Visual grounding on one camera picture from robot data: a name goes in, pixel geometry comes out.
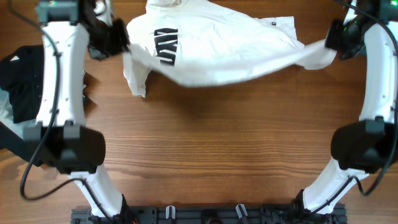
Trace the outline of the white polo shirt black print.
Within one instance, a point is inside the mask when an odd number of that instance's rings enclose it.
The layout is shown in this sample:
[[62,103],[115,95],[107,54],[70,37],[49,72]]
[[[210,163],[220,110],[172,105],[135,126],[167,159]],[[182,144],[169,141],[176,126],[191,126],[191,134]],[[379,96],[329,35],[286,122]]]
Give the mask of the white polo shirt black print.
[[292,16],[253,18],[206,0],[148,1],[126,29],[123,74],[135,96],[152,71],[185,87],[221,86],[291,65],[319,70],[336,55],[324,40],[301,43]]

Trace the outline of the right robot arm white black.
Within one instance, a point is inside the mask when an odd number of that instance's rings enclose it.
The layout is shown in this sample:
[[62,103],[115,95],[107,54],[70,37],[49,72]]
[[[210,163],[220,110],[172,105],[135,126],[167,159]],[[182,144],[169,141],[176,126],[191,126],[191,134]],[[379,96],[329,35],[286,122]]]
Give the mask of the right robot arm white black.
[[356,123],[338,128],[331,159],[295,202],[298,216],[328,215],[357,185],[371,195],[397,161],[397,1],[340,1],[346,19],[333,21],[326,47],[341,60],[366,53],[364,103]]

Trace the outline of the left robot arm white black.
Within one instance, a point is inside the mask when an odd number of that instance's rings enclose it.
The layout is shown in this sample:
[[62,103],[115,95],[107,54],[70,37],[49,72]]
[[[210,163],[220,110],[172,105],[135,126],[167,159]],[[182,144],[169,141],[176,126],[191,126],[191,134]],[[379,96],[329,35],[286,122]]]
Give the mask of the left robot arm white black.
[[103,60],[127,50],[124,22],[111,1],[41,1],[37,15],[44,43],[42,99],[35,125],[23,138],[38,160],[74,182],[95,223],[126,223],[126,200],[104,166],[104,136],[86,126],[85,56]]

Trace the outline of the black folded polo shirt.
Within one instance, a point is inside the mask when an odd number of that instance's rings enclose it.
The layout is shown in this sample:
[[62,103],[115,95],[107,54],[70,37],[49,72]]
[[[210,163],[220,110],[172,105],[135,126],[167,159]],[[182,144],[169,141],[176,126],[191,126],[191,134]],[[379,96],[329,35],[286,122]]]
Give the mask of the black folded polo shirt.
[[13,122],[35,119],[42,99],[44,48],[25,45],[1,60],[1,89],[8,92]]

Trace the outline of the light blue denim garment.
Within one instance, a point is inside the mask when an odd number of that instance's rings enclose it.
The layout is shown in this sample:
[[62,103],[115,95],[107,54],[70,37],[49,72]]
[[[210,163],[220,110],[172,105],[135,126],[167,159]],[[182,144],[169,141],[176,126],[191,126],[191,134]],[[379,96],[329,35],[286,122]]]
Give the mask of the light blue denim garment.
[[9,102],[9,93],[7,91],[1,90],[1,122],[8,129],[10,129],[14,134],[22,138],[23,129],[26,126],[34,126],[35,120],[23,121],[21,123],[13,122],[13,112],[12,106]]

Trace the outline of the black folded garment bottom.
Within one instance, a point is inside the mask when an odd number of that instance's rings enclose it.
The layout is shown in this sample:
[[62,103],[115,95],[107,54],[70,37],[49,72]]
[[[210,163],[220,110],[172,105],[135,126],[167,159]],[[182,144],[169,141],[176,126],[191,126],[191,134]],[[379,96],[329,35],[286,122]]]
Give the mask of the black folded garment bottom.
[[34,150],[3,123],[1,123],[1,149],[11,151],[26,162],[30,162],[34,155]]

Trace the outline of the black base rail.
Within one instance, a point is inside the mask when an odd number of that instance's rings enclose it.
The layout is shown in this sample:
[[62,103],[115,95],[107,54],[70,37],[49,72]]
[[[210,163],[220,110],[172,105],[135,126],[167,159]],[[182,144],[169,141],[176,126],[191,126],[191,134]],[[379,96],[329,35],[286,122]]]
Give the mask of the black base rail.
[[162,224],[162,223],[327,223],[347,224],[348,218],[343,204],[338,204],[331,214],[314,214],[309,217],[294,218],[288,215],[286,205],[263,205],[246,207],[246,213],[239,215],[237,207],[185,207],[173,209],[167,214],[166,208],[131,207],[133,220],[131,223]]

